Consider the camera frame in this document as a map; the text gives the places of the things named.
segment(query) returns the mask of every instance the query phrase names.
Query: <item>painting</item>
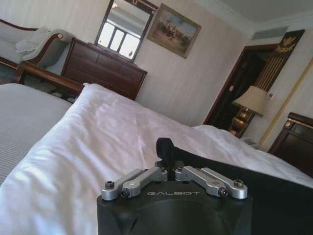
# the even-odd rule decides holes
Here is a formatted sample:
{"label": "painting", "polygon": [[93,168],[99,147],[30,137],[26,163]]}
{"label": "painting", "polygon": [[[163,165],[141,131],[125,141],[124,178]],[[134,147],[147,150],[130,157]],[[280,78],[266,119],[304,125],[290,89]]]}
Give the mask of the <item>painting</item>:
{"label": "painting", "polygon": [[161,4],[147,38],[187,58],[201,26]]}

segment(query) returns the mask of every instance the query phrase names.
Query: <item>screw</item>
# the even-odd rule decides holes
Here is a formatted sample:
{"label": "screw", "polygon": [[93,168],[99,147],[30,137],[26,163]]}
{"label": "screw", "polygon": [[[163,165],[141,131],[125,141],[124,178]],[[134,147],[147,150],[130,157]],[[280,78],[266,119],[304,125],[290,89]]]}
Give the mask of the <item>screw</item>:
{"label": "screw", "polygon": [[106,189],[114,188],[114,182],[113,181],[106,181],[105,187],[106,187]]}
{"label": "screw", "polygon": [[243,188],[244,182],[242,180],[234,180],[234,186],[237,188]]}
{"label": "screw", "polygon": [[128,197],[130,193],[128,189],[122,188],[122,191],[120,194],[121,194],[121,197]]}
{"label": "screw", "polygon": [[219,196],[221,196],[221,197],[226,197],[227,195],[228,195],[227,189],[225,189],[224,187],[221,187],[221,188],[219,189]]}

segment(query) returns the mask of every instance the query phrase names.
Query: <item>pillow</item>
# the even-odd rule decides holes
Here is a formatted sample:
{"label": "pillow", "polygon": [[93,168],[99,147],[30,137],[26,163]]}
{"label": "pillow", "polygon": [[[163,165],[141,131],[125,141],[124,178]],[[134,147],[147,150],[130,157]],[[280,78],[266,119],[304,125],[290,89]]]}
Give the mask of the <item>pillow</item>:
{"label": "pillow", "polygon": [[22,40],[15,44],[16,52],[28,55],[37,49],[37,45],[27,42],[26,40]]}
{"label": "pillow", "polygon": [[33,35],[15,44],[16,52],[28,55],[34,52],[38,45],[48,36],[49,31],[46,27],[37,29]]}

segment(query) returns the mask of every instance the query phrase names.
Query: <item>lampshade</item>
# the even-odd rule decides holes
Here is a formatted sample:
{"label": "lampshade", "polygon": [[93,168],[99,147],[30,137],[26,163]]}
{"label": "lampshade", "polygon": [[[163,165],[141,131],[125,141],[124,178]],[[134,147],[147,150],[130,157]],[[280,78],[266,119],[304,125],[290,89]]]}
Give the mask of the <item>lampshade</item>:
{"label": "lampshade", "polygon": [[233,101],[233,104],[246,107],[261,117],[264,114],[266,91],[250,86],[249,89],[238,99]]}

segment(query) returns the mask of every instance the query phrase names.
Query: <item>metal bracket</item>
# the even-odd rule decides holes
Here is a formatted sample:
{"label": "metal bracket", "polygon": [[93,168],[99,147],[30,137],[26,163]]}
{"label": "metal bracket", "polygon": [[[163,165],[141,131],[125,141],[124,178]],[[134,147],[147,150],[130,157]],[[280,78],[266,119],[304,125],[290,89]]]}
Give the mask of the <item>metal bracket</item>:
{"label": "metal bracket", "polygon": [[128,173],[127,175],[124,175],[122,178],[119,178],[115,182],[106,181],[105,188],[101,190],[102,199],[106,201],[114,200],[120,195],[123,183],[136,178],[143,172],[144,170],[136,169]]}
{"label": "metal bracket", "polygon": [[228,195],[226,190],[226,186],[219,180],[212,179],[208,177],[206,174],[200,172],[197,169],[194,169],[191,166],[180,167],[175,170],[176,180],[181,181],[194,181],[203,188],[205,191],[216,197],[225,197]]}
{"label": "metal bracket", "polygon": [[229,192],[230,196],[237,199],[245,199],[246,197],[248,197],[248,188],[246,185],[244,185],[242,180],[230,180],[227,177],[207,167],[200,169],[200,172],[215,180],[222,181],[226,185],[226,189]]}
{"label": "metal bracket", "polygon": [[167,181],[167,171],[164,168],[152,167],[137,178],[125,182],[120,195],[128,198],[135,197],[152,181]]}

